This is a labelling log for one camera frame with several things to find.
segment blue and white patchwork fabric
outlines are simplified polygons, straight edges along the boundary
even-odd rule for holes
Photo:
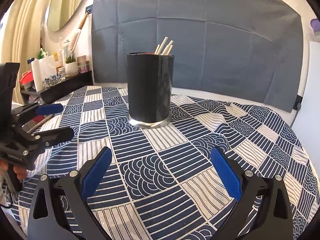
[[[209,153],[218,145],[243,169],[284,179],[292,207],[294,238],[320,205],[316,174],[301,143],[269,108],[172,95],[172,122],[141,130],[127,122],[126,89],[83,87],[60,99],[62,114],[41,131],[70,126],[68,142],[47,148],[14,197],[12,212],[26,232],[28,212],[41,174],[59,177],[80,169],[104,146],[113,160],[87,203],[113,239],[208,240],[235,204],[213,168]],[[68,221],[81,235],[65,197]],[[260,198],[241,232],[257,214]]]

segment purple object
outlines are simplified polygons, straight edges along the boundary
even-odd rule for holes
[[[320,22],[318,19],[311,20],[310,24],[311,24],[311,27],[313,28],[314,33],[320,32]]]

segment gray fabric backdrop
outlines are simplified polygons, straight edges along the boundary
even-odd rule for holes
[[[300,82],[300,15],[281,0],[94,0],[96,82],[126,82],[126,54],[174,40],[173,86],[291,112]]]

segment black shelf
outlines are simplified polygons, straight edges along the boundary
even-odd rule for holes
[[[23,95],[31,95],[36,97],[41,97],[46,104],[52,104],[60,98],[63,98],[67,94],[81,88],[84,86],[92,86],[92,71],[78,74],[74,77],[66,78],[65,81],[56,84],[53,87],[45,88],[39,92],[36,90],[24,90],[21,89],[20,92]]]

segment blue rubber pad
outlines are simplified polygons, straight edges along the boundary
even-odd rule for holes
[[[223,158],[222,154],[216,147],[212,149],[210,157],[211,162],[215,170],[217,171],[229,196],[235,198],[236,201],[239,201],[242,196],[242,191],[241,183],[237,175],[234,173],[230,165]]]
[[[52,104],[52,105],[43,105],[39,106],[36,110],[37,115],[49,115],[49,114],[58,114],[63,111],[62,104]]]
[[[94,194],[111,161],[112,151],[106,147],[82,181],[81,198],[84,201]]]

